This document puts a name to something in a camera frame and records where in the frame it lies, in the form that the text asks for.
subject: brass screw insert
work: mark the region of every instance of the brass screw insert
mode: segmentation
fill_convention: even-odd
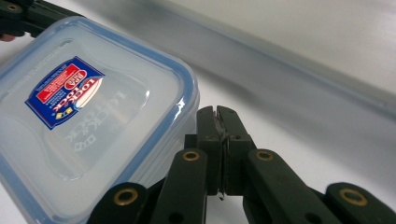
[[[274,155],[267,151],[259,151],[256,154],[257,159],[261,161],[271,161],[274,159]]]
[[[120,189],[116,195],[114,195],[114,203],[119,206],[128,205],[133,203],[137,199],[138,193],[136,189]]]
[[[12,4],[9,4],[9,5],[7,6],[7,8],[8,8],[8,10],[10,10],[10,11],[16,11],[16,10],[18,9],[17,6],[12,5]]]
[[[357,206],[366,206],[369,202],[360,192],[354,189],[341,189],[341,198],[348,203],[355,204]]]
[[[199,154],[195,151],[188,151],[183,153],[183,159],[185,161],[196,161],[199,159]]]

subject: blue label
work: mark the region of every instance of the blue label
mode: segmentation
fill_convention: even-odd
[[[99,90],[105,75],[79,57],[62,63],[32,91],[26,104],[51,130],[72,118]]]

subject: container lid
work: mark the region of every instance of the container lid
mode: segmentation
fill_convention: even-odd
[[[180,60],[59,21],[0,71],[2,183],[33,220],[80,222],[197,101]]]

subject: clear plastic container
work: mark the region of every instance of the clear plastic container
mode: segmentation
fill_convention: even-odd
[[[0,71],[0,173],[28,221],[79,223],[113,185],[164,177],[199,93],[181,60],[84,18]]]

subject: red logo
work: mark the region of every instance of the red logo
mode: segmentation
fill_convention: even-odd
[[[78,70],[73,76],[71,76],[67,81],[64,83],[64,87],[67,90],[73,90],[78,83],[80,83],[85,77],[87,76],[87,71],[85,70]]]
[[[79,68],[71,63],[67,66],[60,75],[53,79],[44,90],[37,94],[38,100],[45,104],[61,87],[65,81],[79,71]]]

